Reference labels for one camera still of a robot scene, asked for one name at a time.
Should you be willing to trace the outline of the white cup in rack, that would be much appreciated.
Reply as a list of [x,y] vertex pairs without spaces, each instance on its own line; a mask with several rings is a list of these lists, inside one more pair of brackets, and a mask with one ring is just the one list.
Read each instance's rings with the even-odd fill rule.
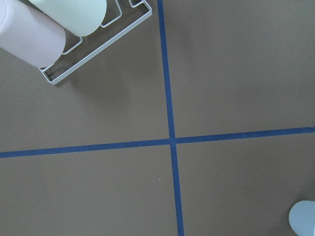
[[106,0],[31,0],[34,6],[76,36],[87,36],[103,22]]

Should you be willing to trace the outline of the pink cup in rack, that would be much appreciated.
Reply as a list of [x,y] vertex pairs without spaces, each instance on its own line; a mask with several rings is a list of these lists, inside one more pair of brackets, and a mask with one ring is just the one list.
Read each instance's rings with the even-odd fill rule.
[[0,47],[39,68],[54,64],[65,48],[62,26],[18,1],[0,2]]

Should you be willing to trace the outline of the light blue plastic cup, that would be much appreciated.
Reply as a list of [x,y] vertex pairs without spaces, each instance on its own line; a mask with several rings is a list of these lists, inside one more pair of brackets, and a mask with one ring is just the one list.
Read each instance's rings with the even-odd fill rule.
[[315,202],[300,201],[290,209],[289,224],[298,236],[315,235]]

